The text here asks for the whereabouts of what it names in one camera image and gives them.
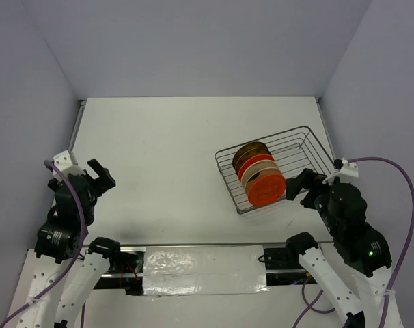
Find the orange plate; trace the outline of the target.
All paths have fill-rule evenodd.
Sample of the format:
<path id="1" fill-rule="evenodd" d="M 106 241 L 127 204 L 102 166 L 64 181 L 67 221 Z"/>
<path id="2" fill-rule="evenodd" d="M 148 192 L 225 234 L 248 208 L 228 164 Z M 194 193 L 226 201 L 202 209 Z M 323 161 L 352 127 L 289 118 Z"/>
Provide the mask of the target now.
<path id="1" fill-rule="evenodd" d="M 274 161 L 274 158 L 269 155 L 269 154 L 257 154 L 251 158 L 249 158 L 248 160 L 246 160 L 242 166 L 240 167 L 239 171 L 238 171 L 238 179 L 241 180 L 243 174 L 245 173 L 245 171 L 254 163 L 257 163 L 258 161 L 264 161 L 264 160 L 270 160 L 270 161 Z"/>
<path id="2" fill-rule="evenodd" d="M 257 178 L 248 188 L 247 197 L 253 206 L 277 201 L 286 190 L 286 179 L 281 174 L 269 174 Z"/>

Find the beige plate with black pattern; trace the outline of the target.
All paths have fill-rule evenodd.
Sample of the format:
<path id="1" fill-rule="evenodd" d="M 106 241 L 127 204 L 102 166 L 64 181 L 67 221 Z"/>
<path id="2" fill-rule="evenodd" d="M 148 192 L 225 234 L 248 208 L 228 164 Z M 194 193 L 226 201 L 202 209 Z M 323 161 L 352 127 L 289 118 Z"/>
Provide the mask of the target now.
<path id="1" fill-rule="evenodd" d="M 250 188 L 254 185 L 254 183 L 256 182 L 256 180 L 258 178 L 262 178 L 262 177 L 265 177 L 265 176 L 268 176 L 268 175 L 272 175 L 272 174 L 283 176 L 283 174 L 281 173 L 281 171 L 279 170 L 279 168 L 277 168 L 277 169 L 265 169 L 265 170 L 262 170 L 261 172 L 258 172 L 256 174 L 254 174 L 249 179 L 249 181 L 247 182 L 246 185 L 243 185 L 242 184 L 242 186 L 243 186 L 243 188 L 245 190 L 245 193 L 246 194 L 249 193 Z"/>

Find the brown gold patterned plate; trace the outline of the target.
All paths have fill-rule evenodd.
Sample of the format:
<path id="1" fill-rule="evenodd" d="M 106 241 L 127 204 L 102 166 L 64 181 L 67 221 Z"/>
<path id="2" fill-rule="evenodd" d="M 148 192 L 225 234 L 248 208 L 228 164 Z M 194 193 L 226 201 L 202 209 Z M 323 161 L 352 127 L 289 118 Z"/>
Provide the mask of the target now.
<path id="1" fill-rule="evenodd" d="M 253 157 L 257 154 L 269 154 L 269 155 L 271 155 L 271 152 L 269 151 L 269 149 L 266 150 L 266 149 L 263 149 L 263 148 L 257 148 L 257 149 L 253 149 L 253 150 L 250 150 L 250 151 L 244 153 L 244 155 L 242 155 L 241 158 L 238 160 L 238 162 L 236 164 L 236 167 L 233 167 L 235 169 L 235 171 L 238 172 L 240 167 L 242 166 L 242 164 L 246 160 L 248 160 L 249 158 L 251 158 L 251 157 Z"/>

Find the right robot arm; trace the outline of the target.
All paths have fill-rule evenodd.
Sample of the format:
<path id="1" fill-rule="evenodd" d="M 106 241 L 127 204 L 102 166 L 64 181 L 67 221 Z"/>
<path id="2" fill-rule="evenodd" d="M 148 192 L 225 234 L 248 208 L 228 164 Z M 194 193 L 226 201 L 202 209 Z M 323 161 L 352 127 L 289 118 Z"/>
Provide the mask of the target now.
<path id="1" fill-rule="evenodd" d="M 286 261 L 292 267 L 307 270 L 344 327 L 402 327 L 389 285 L 393 273 L 389 245 L 366 221 L 367 203 L 351 183 L 358 175 L 355 163 L 345 163 L 329 176 L 304 169 L 297 177 L 286 180 L 287 200 L 294 200 L 307 189 L 301 205 L 318 212 L 357 291 L 343 282 L 307 232 L 286 241 Z"/>

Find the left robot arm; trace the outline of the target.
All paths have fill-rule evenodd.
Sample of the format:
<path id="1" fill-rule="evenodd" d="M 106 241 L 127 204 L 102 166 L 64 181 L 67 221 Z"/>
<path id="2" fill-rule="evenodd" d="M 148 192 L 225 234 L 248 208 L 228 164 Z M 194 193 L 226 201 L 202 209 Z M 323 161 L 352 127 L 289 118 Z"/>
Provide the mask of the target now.
<path id="1" fill-rule="evenodd" d="M 53 173 L 48 186 L 55 203 L 37 233 L 37 264 L 26 303 L 13 315 L 17 327 L 73 327 L 101 276 L 122 265 L 120 243 L 98 237 L 77 271 L 71 271 L 94 222 L 98 198 L 115 187 L 115 180 L 96 159 L 87 163 L 98 175 L 92 178 L 68 150 L 44 164 Z"/>

